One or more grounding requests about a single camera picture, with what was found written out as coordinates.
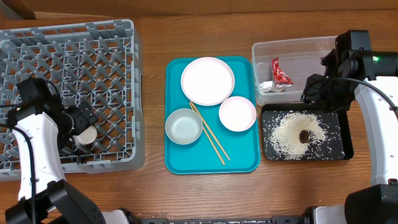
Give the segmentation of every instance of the chopsticks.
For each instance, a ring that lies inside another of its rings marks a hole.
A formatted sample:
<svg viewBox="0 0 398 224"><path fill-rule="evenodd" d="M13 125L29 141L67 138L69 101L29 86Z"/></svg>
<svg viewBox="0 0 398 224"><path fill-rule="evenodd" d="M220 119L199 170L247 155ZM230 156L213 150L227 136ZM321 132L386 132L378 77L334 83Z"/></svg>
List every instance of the chopsticks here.
<svg viewBox="0 0 398 224"><path fill-rule="evenodd" d="M205 121L205 119L203 118L203 116L200 114L198 108L195 106L195 104L194 104L192 101L189 102L189 105L190 105L190 107L191 107L191 109L192 109L193 111L195 111L196 113L199 114L201 120L203 121L203 124L205 124L206 128L209 130L210 134L213 136L214 140L217 142L217 145L220 147L220 149L223 151L224 155L225 155L225 156L227 157L227 159L230 161L230 158L229 158L228 154L225 152L224 148L222 147L221 143L218 141L217 137L214 135L213 131L212 131L212 130L210 129L210 127L207 125L207 122ZM206 134L207 138L209 139L209 141L210 141L211 145L213 146L214 150L216 151L217 156L218 156L218 158L220 159L221 163L222 163L223 165L225 165L225 162L224 162L223 158L221 157L221 155L220 155L220 153L218 152L216 146L214 145L213 141L211 140L209 134L207 133L206 128L203 128L203 130L205 131L205 134Z"/></svg>

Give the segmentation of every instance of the plastic container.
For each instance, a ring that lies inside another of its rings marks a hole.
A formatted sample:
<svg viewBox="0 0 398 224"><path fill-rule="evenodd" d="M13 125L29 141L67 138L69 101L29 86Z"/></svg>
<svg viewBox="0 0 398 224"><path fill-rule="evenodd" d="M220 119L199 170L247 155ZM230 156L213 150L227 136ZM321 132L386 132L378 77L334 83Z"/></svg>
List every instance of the plastic container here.
<svg viewBox="0 0 398 224"><path fill-rule="evenodd" d="M132 21L0 30L0 105L20 103L16 83L32 75L53 82L65 106L87 101L99 118L93 144L60 150L65 173L144 165L142 42ZM7 111L0 109L0 122L6 122ZM20 177L15 137L2 130L0 181Z"/></svg>
<svg viewBox="0 0 398 224"><path fill-rule="evenodd" d="M313 37L256 43L252 47L252 67L257 104L291 103L300 101L307 78L314 73L323 75L320 58L335 48L336 37ZM279 57L281 69L293 80L293 85L280 92L261 91L262 82L272 81L272 64Z"/></svg>

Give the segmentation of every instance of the dish rack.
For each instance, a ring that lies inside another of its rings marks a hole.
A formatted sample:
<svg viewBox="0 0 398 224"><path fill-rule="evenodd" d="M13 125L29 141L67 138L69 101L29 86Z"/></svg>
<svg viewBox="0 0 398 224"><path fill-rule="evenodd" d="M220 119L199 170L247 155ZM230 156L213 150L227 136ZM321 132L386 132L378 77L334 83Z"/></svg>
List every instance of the dish rack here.
<svg viewBox="0 0 398 224"><path fill-rule="evenodd" d="M2 105L21 103L16 84L38 77L57 86L65 106L87 101L94 108L98 139L60 150L64 172L144 165L142 42L132 21L0 30L0 74ZM8 110L1 108L1 123ZM0 181L19 179L20 169L17 141L10 130L1 129Z"/></svg>

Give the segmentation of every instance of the white plate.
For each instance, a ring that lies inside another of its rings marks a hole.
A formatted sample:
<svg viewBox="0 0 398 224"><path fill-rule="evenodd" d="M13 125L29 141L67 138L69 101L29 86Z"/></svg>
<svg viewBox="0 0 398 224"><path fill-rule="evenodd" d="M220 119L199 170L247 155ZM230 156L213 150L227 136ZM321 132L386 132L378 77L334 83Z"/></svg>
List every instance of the white plate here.
<svg viewBox="0 0 398 224"><path fill-rule="evenodd" d="M185 67L181 87L185 96L202 106L224 102L232 93L235 77L232 69L222 60L203 57Z"/></svg>
<svg viewBox="0 0 398 224"><path fill-rule="evenodd" d="M191 144L196 141L203 130L199 114L191 109L179 109L170 114L166 120L167 137L177 144Z"/></svg>
<svg viewBox="0 0 398 224"><path fill-rule="evenodd" d="M221 123L231 131L245 131L256 122L256 107L246 98L233 96L218 111Z"/></svg>

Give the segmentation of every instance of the food wrapper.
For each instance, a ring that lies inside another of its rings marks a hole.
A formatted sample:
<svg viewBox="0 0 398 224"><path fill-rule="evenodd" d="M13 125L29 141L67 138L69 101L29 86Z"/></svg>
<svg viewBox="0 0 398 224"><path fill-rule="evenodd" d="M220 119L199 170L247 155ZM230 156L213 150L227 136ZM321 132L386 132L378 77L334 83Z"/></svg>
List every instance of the food wrapper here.
<svg viewBox="0 0 398 224"><path fill-rule="evenodd" d="M276 87L288 87L293 85L293 81L279 67L279 58L272 60L272 80Z"/></svg>
<svg viewBox="0 0 398 224"><path fill-rule="evenodd" d="M284 89L285 89L284 86L280 86L280 87L275 86L273 80L260 83L260 91L263 93L268 93L270 91L277 93Z"/></svg>

